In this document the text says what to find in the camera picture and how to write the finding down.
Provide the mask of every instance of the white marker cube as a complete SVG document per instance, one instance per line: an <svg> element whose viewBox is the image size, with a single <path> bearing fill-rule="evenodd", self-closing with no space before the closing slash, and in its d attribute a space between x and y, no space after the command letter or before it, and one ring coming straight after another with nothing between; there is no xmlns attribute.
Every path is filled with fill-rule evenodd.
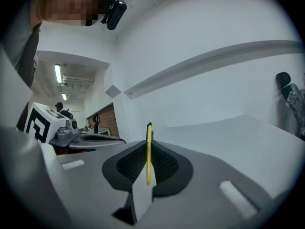
<svg viewBox="0 0 305 229"><path fill-rule="evenodd" d="M58 129L66 126L67 119L46 105L33 103L24 132L35 137L40 143L49 143L56 136Z"/></svg>

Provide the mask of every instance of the ceiling light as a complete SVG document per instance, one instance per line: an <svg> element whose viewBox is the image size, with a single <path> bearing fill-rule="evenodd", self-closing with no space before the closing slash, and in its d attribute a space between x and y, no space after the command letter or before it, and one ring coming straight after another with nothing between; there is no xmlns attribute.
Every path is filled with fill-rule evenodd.
<svg viewBox="0 0 305 229"><path fill-rule="evenodd" d="M61 81L61 66L59 64L55 65L55 73L56 73L57 82L62 83L62 81Z"/></svg>

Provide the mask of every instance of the yellow rod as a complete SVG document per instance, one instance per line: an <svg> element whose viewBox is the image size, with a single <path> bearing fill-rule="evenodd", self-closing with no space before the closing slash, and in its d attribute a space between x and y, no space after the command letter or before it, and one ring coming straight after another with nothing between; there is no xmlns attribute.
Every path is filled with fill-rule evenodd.
<svg viewBox="0 0 305 229"><path fill-rule="evenodd" d="M147 185L151 184L151 145L152 145L152 126L148 126L147 131L147 163L146 163L146 181Z"/></svg>

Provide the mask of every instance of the white table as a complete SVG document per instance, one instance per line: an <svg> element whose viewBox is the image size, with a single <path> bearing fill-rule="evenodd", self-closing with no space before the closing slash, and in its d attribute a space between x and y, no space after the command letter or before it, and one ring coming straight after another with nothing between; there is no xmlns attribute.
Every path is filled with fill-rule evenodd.
<svg viewBox="0 0 305 229"><path fill-rule="evenodd" d="M168 127L154 139L220 158L273 198L293 186L304 164L304 141L247 115Z"/></svg>
<svg viewBox="0 0 305 229"><path fill-rule="evenodd" d="M108 132L108 135L111 136L109 128L107 128L107 127L99 127L98 134L103 133L103 132ZM93 130L89 130L89 131L83 131L81 133L83 133L83 134L94 134L94 129Z"/></svg>

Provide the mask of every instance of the black mesh pad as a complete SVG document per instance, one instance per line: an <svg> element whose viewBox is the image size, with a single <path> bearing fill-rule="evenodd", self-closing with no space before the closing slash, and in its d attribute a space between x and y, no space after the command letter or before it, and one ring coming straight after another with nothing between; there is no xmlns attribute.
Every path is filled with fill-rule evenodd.
<svg viewBox="0 0 305 229"><path fill-rule="evenodd" d="M114 189L132 193L136 181L146 163L147 141L112 156L102 166L102 173ZM182 155L152 141L152 165L157 185L153 197L179 193L193 176L193 166Z"/></svg>

